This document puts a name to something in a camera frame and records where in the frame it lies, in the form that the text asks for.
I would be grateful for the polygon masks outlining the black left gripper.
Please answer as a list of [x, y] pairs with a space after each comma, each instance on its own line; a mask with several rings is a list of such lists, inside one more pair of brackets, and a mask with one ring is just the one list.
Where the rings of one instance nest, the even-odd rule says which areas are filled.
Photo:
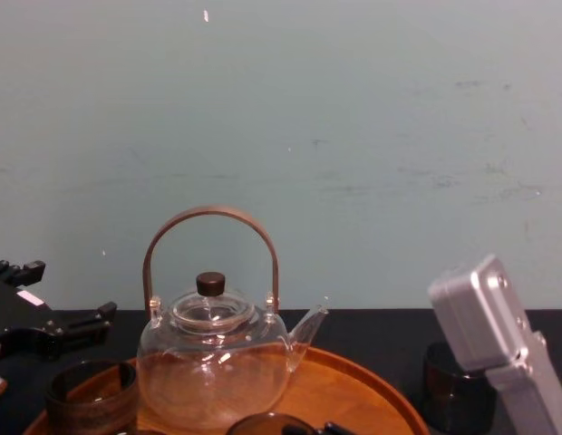
[[65, 317], [40, 297], [18, 288], [40, 282], [44, 270], [41, 260], [22, 266], [0, 261], [0, 361], [18, 353], [56, 360], [63, 353], [107, 338], [117, 312], [114, 302]]

